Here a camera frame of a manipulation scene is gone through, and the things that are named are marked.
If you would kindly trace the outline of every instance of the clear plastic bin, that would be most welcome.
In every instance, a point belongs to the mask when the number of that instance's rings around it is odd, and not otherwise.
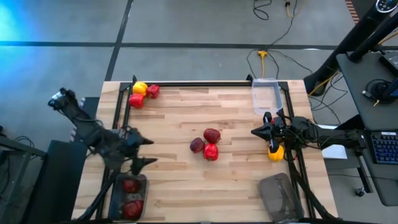
[[[275,78],[257,78],[251,88],[254,111],[258,115],[265,112],[276,113],[282,109],[278,81]]]

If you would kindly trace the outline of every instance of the yellow cable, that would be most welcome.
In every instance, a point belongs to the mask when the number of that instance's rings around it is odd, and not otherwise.
[[[396,31],[396,32],[395,32],[394,34],[392,34],[391,36],[382,39],[378,44],[384,43],[385,41],[387,41],[387,40],[389,40],[389,39],[395,37],[397,34],[398,34],[398,31]]]
[[[313,89],[311,91],[311,93],[309,94],[310,96],[316,92],[317,89],[319,89],[321,86],[323,86],[325,83],[328,83],[329,80],[331,80],[336,74],[332,75],[330,78],[328,78],[327,80],[323,81],[321,84],[319,84],[317,87],[315,87],[315,89]]]
[[[298,9],[297,13],[295,13],[294,16],[290,15],[289,6],[286,6],[287,16],[289,16],[290,18],[293,18],[293,17],[297,16],[301,12],[301,10],[303,9],[305,3],[307,3],[307,0],[304,0],[304,3],[300,6],[300,9]]]
[[[261,58],[261,78],[264,78],[264,58]]]
[[[287,16],[289,16],[290,18],[293,18],[293,16],[290,15],[289,6],[286,6],[286,11],[287,11]]]

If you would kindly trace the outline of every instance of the plastic container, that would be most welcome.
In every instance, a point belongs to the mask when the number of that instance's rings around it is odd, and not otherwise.
[[[262,179],[258,185],[261,200],[272,221],[277,224],[296,222],[304,217],[303,207],[285,173]]]
[[[136,179],[141,183],[140,189],[136,193],[127,193],[123,190],[123,180]],[[108,217],[112,220],[118,221],[137,221],[144,216],[144,211],[146,207],[146,198],[148,194],[149,182],[147,177],[143,174],[129,175],[129,174],[119,174],[116,177],[116,181],[113,185],[111,202],[109,204]],[[135,220],[127,220],[123,217],[122,209],[123,205],[127,202],[132,202],[135,200],[143,201],[143,208],[139,217]]]
[[[275,78],[257,78],[251,87],[254,111],[258,115],[265,112],[276,113],[282,109],[278,81]]]

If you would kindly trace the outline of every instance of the yellow bell pepper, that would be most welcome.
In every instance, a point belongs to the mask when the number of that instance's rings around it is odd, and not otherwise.
[[[147,94],[148,86],[144,82],[136,82],[134,86],[132,86],[132,93],[140,94],[145,96]]]
[[[284,153],[285,150],[282,146],[279,146],[278,150],[275,153],[271,153],[270,149],[271,147],[268,148],[268,158],[272,161],[281,161],[284,158]]]

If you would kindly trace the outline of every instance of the red fruit in tray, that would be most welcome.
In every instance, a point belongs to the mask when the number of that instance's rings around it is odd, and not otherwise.
[[[142,200],[126,202],[123,205],[123,218],[137,220],[141,216],[143,207],[144,202]]]
[[[209,143],[213,144],[216,144],[221,139],[220,132],[213,128],[206,129],[205,133],[203,133],[203,136]]]
[[[205,143],[201,140],[201,138],[195,138],[191,142],[191,146],[189,148],[193,153],[198,153],[205,149]]]
[[[124,179],[123,190],[128,193],[136,193],[141,188],[141,182],[137,179]]]

